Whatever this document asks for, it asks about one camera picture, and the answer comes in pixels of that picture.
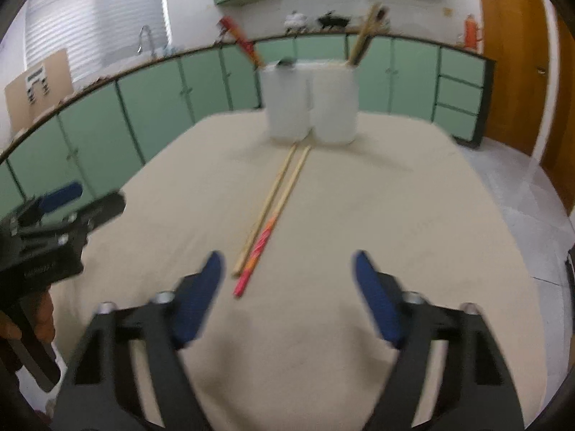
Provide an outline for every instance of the white container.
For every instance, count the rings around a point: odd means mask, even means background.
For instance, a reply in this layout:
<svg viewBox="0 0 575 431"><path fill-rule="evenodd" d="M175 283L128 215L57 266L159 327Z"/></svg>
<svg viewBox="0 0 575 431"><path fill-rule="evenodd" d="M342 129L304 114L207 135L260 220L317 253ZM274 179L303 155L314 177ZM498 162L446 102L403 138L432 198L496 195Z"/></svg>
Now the white container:
<svg viewBox="0 0 575 431"><path fill-rule="evenodd" d="M349 144L357 131L359 89L355 68L326 62L312 68L310 123L317 140Z"/></svg>
<svg viewBox="0 0 575 431"><path fill-rule="evenodd" d="M309 72L295 66L268 65L260 70L270 136L301 140L309 133Z"/></svg>

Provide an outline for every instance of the blue pad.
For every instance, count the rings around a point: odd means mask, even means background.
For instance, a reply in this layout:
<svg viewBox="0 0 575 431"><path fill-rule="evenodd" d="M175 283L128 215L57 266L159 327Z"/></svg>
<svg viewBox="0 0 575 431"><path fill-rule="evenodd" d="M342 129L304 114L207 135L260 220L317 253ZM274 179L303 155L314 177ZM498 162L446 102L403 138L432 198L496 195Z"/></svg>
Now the blue pad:
<svg viewBox="0 0 575 431"><path fill-rule="evenodd" d="M386 289L382 278L389 278ZM402 327L398 293L401 288L392 276L375 270L364 251L355 256L355 280L376 322L381 336L394 348L400 348L406 332Z"/></svg>
<svg viewBox="0 0 575 431"><path fill-rule="evenodd" d="M73 181L59 190L52 191L40 198L40 210L44 214L54 212L59 207L78 199L82 195L82 185Z"/></svg>
<svg viewBox="0 0 575 431"><path fill-rule="evenodd" d="M198 336L222 273L223 258L214 251L200 273L184 277L176 288L175 311L170 327L177 348L182 348Z"/></svg>

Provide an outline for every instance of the metal bolt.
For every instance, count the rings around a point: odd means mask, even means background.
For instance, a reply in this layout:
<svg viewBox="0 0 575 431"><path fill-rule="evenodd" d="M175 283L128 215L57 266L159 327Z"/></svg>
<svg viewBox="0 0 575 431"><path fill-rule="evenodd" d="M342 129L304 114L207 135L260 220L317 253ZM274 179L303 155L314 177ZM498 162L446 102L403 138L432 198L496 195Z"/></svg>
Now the metal bolt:
<svg viewBox="0 0 575 431"><path fill-rule="evenodd" d="M116 311L118 306L111 301L104 301L98 305L97 313L98 314L110 314L113 311Z"/></svg>
<svg viewBox="0 0 575 431"><path fill-rule="evenodd" d="M472 314L472 315L481 314L479 306L476 305L475 303L463 303L460 305L459 309L461 309L465 314Z"/></svg>
<svg viewBox="0 0 575 431"><path fill-rule="evenodd" d="M423 297L418 292L404 292L403 300L411 305L423 304Z"/></svg>
<svg viewBox="0 0 575 431"><path fill-rule="evenodd" d="M175 295L173 292L170 291L158 292L153 297L152 301L157 305L167 305L168 303L171 303L174 298Z"/></svg>

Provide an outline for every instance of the table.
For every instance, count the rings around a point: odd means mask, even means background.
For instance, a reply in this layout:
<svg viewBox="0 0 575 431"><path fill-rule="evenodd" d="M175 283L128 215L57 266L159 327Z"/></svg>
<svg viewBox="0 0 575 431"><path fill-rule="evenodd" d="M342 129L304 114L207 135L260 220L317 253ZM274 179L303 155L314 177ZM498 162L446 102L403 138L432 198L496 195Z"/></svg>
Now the table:
<svg viewBox="0 0 575 431"><path fill-rule="evenodd" d="M436 305L482 307L530 422L546 387L536 287L490 194L434 125L361 113L351 145L315 147L248 289L233 298L229 272L288 148L268 139L262 112L217 115L131 179L125 213L84 250L84 274L52 288L64 358L99 302L145 303L218 249L225 280L201 338L182 352L214 429L361 429L396 357L356 290L351 261L364 249ZM431 411L443 347L433 349L418 422ZM143 372L142 345L134 351ZM160 423L151 381L138 377L147 417Z"/></svg>

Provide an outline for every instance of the window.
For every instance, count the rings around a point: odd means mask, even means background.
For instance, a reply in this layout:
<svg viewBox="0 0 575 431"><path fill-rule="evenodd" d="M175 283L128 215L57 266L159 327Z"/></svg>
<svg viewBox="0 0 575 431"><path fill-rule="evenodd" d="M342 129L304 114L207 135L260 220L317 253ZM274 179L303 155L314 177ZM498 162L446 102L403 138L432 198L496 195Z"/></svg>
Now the window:
<svg viewBox="0 0 575 431"><path fill-rule="evenodd" d="M28 0L28 67L57 50L68 50L74 81L134 56L143 25L156 48L168 43L162 0ZM144 37L144 50L149 50Z"/></svg>

